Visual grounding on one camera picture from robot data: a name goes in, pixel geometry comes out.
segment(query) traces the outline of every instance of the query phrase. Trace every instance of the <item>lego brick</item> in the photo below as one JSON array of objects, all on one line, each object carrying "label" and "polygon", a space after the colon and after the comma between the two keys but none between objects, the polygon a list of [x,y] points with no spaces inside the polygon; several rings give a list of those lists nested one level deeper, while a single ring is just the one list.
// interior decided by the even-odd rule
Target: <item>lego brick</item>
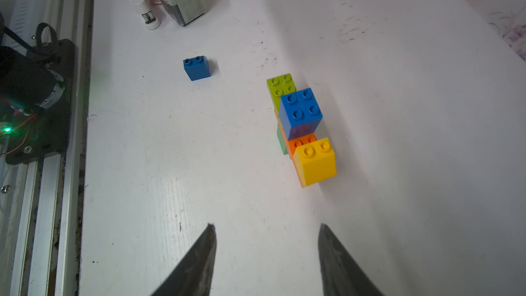
[{"label": "lego brick", "polygon": [[279,112],[279,99],[283,95],[287,95],[296,91],[296,85],[294,84],[293,77],[290,73],[277,76],[275,78],[267,79],[267,88],[272,97],[274,109]]},{"label": "lego brick", "polygon": [[296,148],[293,161],[302,186],[336,176],[336,157],[328,138]]},{"label": "lego brick", "polygon": [[208,59],[206,56],[198,56],[193,59],[186,59],[183,62],[186,74],[191,81],[196,81],[210,76],[210,69],[208,68]]},{"label": "lego brick", "polygon": [[[278,113],[276,112],[276,110],[274,110],[274,114],[276,115],[276,119],[278,119],[278,128],[279,128],[279,130],[281,132],[281,135],[283,137],[285,137],[285,133],[283,132],[283,128],[281,127],[281,122],[279,121]],[[285,144],[287,145],[287,150],[288,150],[289,155],[290,155],[289,143],[285,142]],[[294,160],[293,160],[293,164],[294,164],[294,169],[296,170],[296,174],[298,174],[298,180],[299,180],[299,183],[300,183],[301,187],[307,187],[305,184],[303,184],[303,182],[301,181],[301,178],[299,177],[298,168],[296,167],[296,163],[294,162]]]},{"label": "lego brick", "polygon": [[281,133],[281,129],[278,125],[278,131],[276,133],[278,135],[278,141],[279,141],[279,146],[281,148],[281,152],[283,152],[284,155],[286,155],[287,153],[289,153],[289,151],[287,150],[287,145],[285,143],[285,140],[283,139],[283,134]]},{"label": "lego brick", "polygon": [[310,88],[282,96],[278,115],[289,141],[314,133],[323,118]]},{"label": "lego brick", "polygon": [[301,180],[301,177],[299,176],[298,167],[296,167],[296,163],[295,163],[294,160],[293,160],[293,164],[294,164],[294,169],[296,170],[296,174],[298,174],[299,184],[301,185],[301,187],[307,187],[307,186],[305,185],[305,183]]},{"label": "lego brick", "polygon": [[288,147],[290,149],[289,156],[292,159],[294,153],[296,152],[296,149],[304,146],[305,144],[309,144],[312,142],[316,142],[318,139],[316,138],[316,135],[314,133],[308,134],[302,137],[298,137],[297,139],[293,139],[292,141],[287,141]]},{"label": "lego brick", "polygon": [[[278,117],[278,112],[276,112],[276,109],[274,109],[274,114],[276,115],[276,119],[278,120],[278,128],[281,132],[281,135],[283,136],[283,140],[286,140],[285,138],[285,132],[283,132],[283,127],[281,126],[281,121]],[[292,160],[293,156],[291,155],[290,147],[289,147],[289,141],[285,141],[285,146],[287,147],[287,152],[289,154],[290,159]]]}]

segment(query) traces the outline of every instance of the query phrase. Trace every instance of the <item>cable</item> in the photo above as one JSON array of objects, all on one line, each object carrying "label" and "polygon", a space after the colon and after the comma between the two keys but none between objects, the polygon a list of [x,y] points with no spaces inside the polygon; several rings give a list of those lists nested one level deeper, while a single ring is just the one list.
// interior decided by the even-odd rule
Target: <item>cable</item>
[{"label": "cable", "polygon": [[30,134],[30,130],[31,130],[31,128],[28,128],[28,129],[27,129],[27,133],[26,133],[26,135],[25,135],[25,137],[24,137],[24,140],[22,141],[22,143],[20,143],[20,145],[19,145],[18,147],[12,149],[11,151],[9,151],[9,152],[7,152],[7,153],[3,153],[3,154],[1,154],[1,155],[0,155],[0,158],[3,157],[3,156],[6,156],[6,155],[10,155],[11,153],[15,152],[16,150],[22,148],[22,146],[24,145],[24,143],[27,141],[27,136]]},{"label": "cable", "polygon": [[[46,48],[44,47],[42,43],[42,32],[45,28],[49,28],[49,34],[51,36],[51,43],[49,43],[49,46]],[[36,27],[36,34],[35,34],[35,40],[36,40],[36,48],[34,49],[26,43],[22,38],[20,38],[15,32],[13,32],[10,28],[4,26],[4,33],[8,36],[10,36],[14,41],[19,43],[22,47],[30,51],[31,53],[43,56],[45,58],[52,58],[54,57],[55,53],[58,51],[58,37],[57,32],[55,29],[53,29],[49,24],[47,23],[40,23]]]},{"label": "cable", "polygon": [[[16,130],[16,129],[19,129],[19,128],[22,128],[23,126],[25,126],[28,122],[30,122],[31,120],[35,119],[36,118],[36,115],[32,115],[30,116],[29,118],[27,118],[24,122],[22,122],[21,124],[19,124],[18,126],[14,127],[14,128],[11,128],[11,130]],[[5,135],[6,132],[0,132],[0,136],[3,136]]]}]

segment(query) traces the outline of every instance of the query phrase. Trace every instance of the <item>black strap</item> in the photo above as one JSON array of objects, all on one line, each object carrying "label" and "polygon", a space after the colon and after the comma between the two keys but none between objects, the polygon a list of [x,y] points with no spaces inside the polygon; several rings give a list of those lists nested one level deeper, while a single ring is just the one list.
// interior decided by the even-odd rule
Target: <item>black strap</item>
[{"label": "black strap", "polygon": [[[51,43],[48,46],[44,47],[42,43],[42,32],[44,31],[46,27],[49,27],[49,34],[51,35]],[[10,28],[4,27],[4,32],[6,35],[10,36],[14,41],[19,43],[22,47],[24,47],[31,53],[39,55],[39,56],[45,56],[45,57],[52,56],[58,50],[57,32],[47,23],[40,23],[36,28],[35,37],[36,37],[37,49],[34,49],[33,47],[31,47],[22,38],[20,38],[15,32],[11,31]]]}]

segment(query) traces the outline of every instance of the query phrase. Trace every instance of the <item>orange lego brick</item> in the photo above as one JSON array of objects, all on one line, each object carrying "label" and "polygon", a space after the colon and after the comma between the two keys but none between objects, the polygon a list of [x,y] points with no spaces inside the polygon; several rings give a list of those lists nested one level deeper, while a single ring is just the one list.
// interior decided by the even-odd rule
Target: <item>orange lego brick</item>
[{"label": "orange lego brick", "polygon": [[301,187],[307,187],[307,186],[303,183],[303,181],[302,181],[302,179],[301,179],[301,176],[299,175],[298,167],[296,167],[296,161],[293,160],[293,164],[294,164],[294,169],[296,170],[296,174],[298,174],[298,180],[299,180],[299,183],[300,183]]},{"label": "orange lego brick", "polygon": [[304,146],[305,144],[308,144],[308,143],[316,142],[317,140],[318,139],[316,138],[316,135],[312,133],[312,134],[308,134],[302,137],[298,137],[297,139],[293,139],[292,141],[287,141],[289,143],[287,146],[287,149],[290,149],[289,150],[290,158],[291,159],[293,158],[294,152],[296,152],[296,148]]}]

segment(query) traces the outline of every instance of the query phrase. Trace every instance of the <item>light green lego brick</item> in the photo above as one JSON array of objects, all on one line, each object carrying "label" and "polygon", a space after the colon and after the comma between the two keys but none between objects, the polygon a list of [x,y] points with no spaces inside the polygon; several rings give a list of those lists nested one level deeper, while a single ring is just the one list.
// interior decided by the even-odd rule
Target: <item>light green lego brick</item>
[{"label": "light green lego brick", "polygon": [[279,125],[278,125],[277,134],[278,134],[279,146],[281,147],[281,152],[283,152],[284,155],[288,155],[289,151],[287,151],[287,145],[285,144],[285,141],[283,140],[283,134],[281,133],[281,129],[279,128]]},{"label": "light green lego brick", "polygon": [[274,108],[279,113],[279,99],[283,95],[294,93],[296,91],[296,85],[294,84],[293,77],[290,73],[277,76],[275,78],[267,79],[267,87],[274,103]]}]

